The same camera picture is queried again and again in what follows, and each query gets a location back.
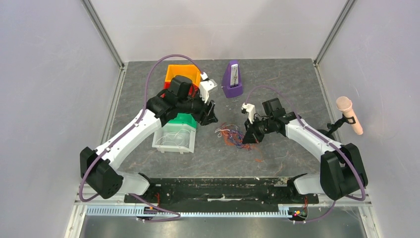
microphone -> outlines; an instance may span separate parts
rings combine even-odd
[[[353,103],[352,101],[345,96],[337,98],[337,108],[340,110],[343,115],[348,118],[350,125],[353,127],[353,130],[357,135],[363,134],[363,128],[360,125],[359,120],[353,110]]]

wall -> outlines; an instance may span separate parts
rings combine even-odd
[[[0,17],[0,237],[63,237],[118,68],[78,0],[2,1]]]
[[[315,58],[345,0],[91,0],[124,61]]]
[[[364,126],[362,136],[345,126],[341,137],[360,148],[386,238],[419,231],[419,12],[413,0],[357,1],[320,64],[330,101],[348,96]]]

yellow bin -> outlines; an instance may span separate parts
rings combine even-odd
[[[193,84],[196,87],[200,85],[200,81],[201,81],[200,71],[193,64],[168,65],[168,71],[166,72],[165,83],[170,82],[177,75],[185,76],[191,79],[191,81],[193,81]]]

robotic arm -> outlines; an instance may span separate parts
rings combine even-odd
[[[354,144],[343,145],[333,140],[332,136],[327,137],[309,126],[294,112],[286,113],[278,98],[263,102],[262,105],[266,116],[262,116],[261,119],[255,117],[254,105],[242,105],[242,113],[249,113],[245,122],[246,134],[243,144],[259,143],[265,134],[277,132],[298,142],[320,162],[319,174],[303,174],[288,180],[288,186],[293,192],[326,194],[332,200],[338,200],[359,190],[359,184],[350,166],[337,150],[349,159],[363,186],[368,184],[360,152]]]
[[[168,89],[163,89],[150,98],[141,120],[143,110],[117,133],[112,139],[98,146],[95,150],[86,147],[80,153],[80,171],[83,178],[88,167],[99,156],[106,153],[89,172],[86,182],[104,199],[117,192],[142,195],[149,187],[148,178],[143,174],[128,174],[118,168],[125,158],[149,135],[174,119],[178,113],[188,113],[200,125],[217,122],[214,114],[214,101],[209,100],[209,92],[217,84],[208,78],[200,82],[198,90],[189,95],[192,82],[184,76],[172,79]]]

gray floor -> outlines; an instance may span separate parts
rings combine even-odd
[[[155,62],[130,62],[127,68],[111,135],[120,131],[143,105],[146,75]],[[158,66],[149,84],[148,96],[162,88],[167,65],[185,61],[165,61]],[[198,64],[219,85],[228,60],[199,60]],[[193,154],[158,152],[152,148],[152,136],[140,144],[123,162],[120,169],[129,173],[142,172],[152,178],[168,177],[253,177],[295,176],[319,171],[319,162],[296,142],[281,134],[266,135],[257,147],[261,151],[226,146],[214,131],[222,124],[236,124],[244,131],[246,115],[240,111],[248,92],[259,85],[269,85],[284,92],[298,113],[314,128],[326,128],[327,108],[310,59],[247,59],[240,60],[244,94],[227,99],[221,88],[211,95],[215,100],[217,124],[198,126]],[[259,89],[250,97],[257,112],[263,113],[262,102],[277,95]],[[280,101],[287,111],[290,107]]]
[[[326,211],[309,208],[309,219]],[[143,224],[134,217],[87,216],[80,238],[365,238],[358,207],[335,207],[319,222],[294,225],[284,218],[181,218]]]

